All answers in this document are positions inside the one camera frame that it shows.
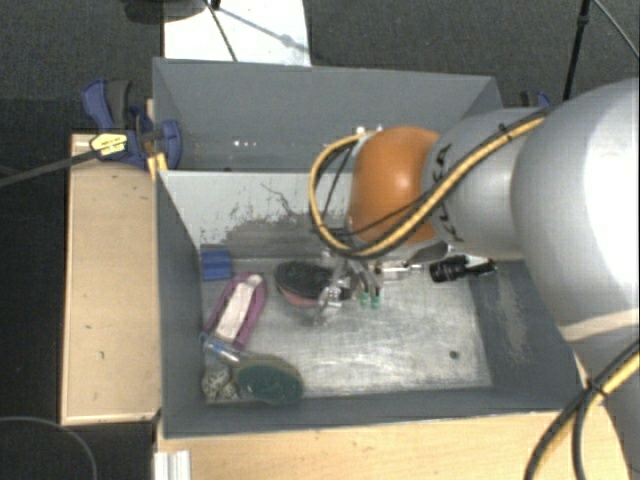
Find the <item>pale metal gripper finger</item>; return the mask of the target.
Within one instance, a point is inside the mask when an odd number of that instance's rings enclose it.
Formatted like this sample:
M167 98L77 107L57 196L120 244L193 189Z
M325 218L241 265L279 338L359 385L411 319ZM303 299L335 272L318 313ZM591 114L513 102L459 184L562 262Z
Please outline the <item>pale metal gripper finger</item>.
M336 285L329 285L322 289L318 298L318 311L332 313L339 311L343 305L343 289Z
M343 312L344 305L342 303L328 302L325 305L318 307L317 311L312 317L312 323L315 326L326 325L334 321Z

